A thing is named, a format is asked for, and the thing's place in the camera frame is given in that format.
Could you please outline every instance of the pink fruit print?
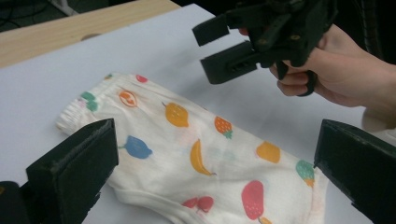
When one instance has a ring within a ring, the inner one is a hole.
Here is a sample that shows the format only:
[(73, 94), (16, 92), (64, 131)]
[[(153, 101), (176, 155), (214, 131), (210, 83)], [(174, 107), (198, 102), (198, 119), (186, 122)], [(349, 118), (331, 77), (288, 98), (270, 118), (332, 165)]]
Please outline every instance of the pink fruit print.
[(219, 133), (222, 133), (226, 138), (231, 139), (233, 136), (233, 125), (221, 118), (221, 117), (216, 117), (215, 118), (215, 127), (216, 130), (218, 130)]
[(183, 206), (186, 206), (186, 207), (188, 207), (188, 208), (193, 208), (193, 207), (195, 207), (195, 205), (197, 205), (198, 204), (198, 198), (197, 197), (195, 197), (195, 198), (191, 198), (191, 199), (188, 199), (186, 202), (184, 202), (182, 205)]
[(148, 79), (146, 77), (142, 77), (140, 75), (136, 75), (136, 80), (141, 82), (141, 83), (146, 83), (148, 82)]
[(208, 213), (209, 210), (213, 206), (213, 198), (209, 196), (202, 197), (198, 200), (198, 208), (204, 211), (205, 213)]
[(267, 218), (261, 217), (264, 213), (264, 185), (262, 182), (252, 180), (244, 187), (242, 204), (248, 218), (257, 219), (261, 224), (271, 224)]

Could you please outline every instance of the fruit print fabric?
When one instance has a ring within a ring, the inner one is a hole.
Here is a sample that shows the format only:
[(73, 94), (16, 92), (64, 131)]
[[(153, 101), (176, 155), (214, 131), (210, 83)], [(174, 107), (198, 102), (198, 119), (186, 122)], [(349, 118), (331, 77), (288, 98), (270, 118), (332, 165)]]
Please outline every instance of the fruit print fabric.
[(122, 203), (180, 224), (323, 223), (327, 179), (270, 141), (140, 75), (113, 73), (87, 92), (58, 126), (115, 120), (120, 164), (107, 183)]

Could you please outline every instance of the white cloth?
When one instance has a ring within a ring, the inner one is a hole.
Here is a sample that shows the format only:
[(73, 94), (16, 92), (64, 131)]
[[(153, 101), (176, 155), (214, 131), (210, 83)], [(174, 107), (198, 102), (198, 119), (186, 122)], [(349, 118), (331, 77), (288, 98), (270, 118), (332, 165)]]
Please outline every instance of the white cloth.
[(142, 76), (107, 76), (57, 125), (71, 134), (109, 118), (120, 164), (107, 183), (123, 203), (174, 223), (324, 222), (319, 169)]

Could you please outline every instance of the wooden surface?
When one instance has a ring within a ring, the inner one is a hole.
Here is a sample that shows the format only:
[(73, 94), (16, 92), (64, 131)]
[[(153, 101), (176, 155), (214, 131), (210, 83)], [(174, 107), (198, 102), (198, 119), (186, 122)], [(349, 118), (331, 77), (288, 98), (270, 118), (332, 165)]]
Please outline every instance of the wooden surface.
[(137, 0), (0, 33), (0, 68), (179, 7), (170, 0)]

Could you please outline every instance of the blue fruit print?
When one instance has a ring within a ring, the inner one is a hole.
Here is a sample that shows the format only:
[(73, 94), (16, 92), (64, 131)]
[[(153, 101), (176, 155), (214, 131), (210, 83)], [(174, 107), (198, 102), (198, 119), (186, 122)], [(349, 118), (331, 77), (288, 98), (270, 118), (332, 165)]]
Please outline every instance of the blue fruit print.
[(128, 139), (123, 148), (126, 149), (129, 155), (142, 160), (148, 158), (149, 155), (152, 154), (152, 150), (148, 148), (145, 142), (131, 135), (128, 135)]

